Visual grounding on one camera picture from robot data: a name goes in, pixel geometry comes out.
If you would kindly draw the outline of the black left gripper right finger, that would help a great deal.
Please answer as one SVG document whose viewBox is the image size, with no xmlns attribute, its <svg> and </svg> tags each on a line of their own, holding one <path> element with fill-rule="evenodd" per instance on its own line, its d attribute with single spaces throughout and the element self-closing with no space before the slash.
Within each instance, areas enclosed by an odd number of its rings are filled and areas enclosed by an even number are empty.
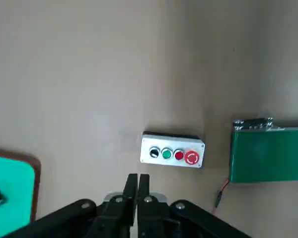
<svg viewBox="0 0 298 238">
<path fill-rule="evenodd" d="M 250 237 L 188 200 L 159 201 L 149 193 L 148 174 L 140 175 L 137 209 L 140 238 Z"/>
</svg>

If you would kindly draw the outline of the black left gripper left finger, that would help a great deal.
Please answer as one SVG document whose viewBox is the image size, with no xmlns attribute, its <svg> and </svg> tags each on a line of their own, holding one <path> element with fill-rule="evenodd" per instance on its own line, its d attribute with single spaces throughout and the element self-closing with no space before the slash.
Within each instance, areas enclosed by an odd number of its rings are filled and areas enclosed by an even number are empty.
<svg viewBox="0 0 298 238">
<path fill-rule="evenodd" d="M 80 199 L 7 235 L 8 238 L 128 238 L 134 223 L 137 174 L 100 205 Z"/>
</svg>

